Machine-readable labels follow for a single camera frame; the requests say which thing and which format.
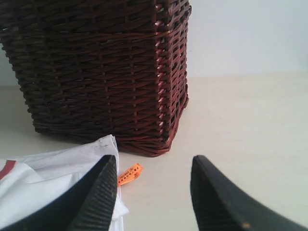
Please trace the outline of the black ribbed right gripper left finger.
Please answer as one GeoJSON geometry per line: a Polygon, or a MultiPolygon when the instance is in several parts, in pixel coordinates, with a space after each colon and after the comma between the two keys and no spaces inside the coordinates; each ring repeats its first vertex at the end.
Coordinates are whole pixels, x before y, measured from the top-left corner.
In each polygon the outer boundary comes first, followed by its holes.
{"type": "Polygon", "coordinates": [[[60,197],[3,230],[107,231],[116,195],[116,158],[105,155],[60,197]]]}

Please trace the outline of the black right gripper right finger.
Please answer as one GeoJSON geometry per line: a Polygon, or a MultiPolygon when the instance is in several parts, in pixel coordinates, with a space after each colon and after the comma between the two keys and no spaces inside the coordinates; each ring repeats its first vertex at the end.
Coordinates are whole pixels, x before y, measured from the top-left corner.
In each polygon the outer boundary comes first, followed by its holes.
{"type": "Polygon", "coordinates": [[[192,160],[190,192],[199,230],[307,230],[249,196],[205,156],[197,155],[192,160]]]}

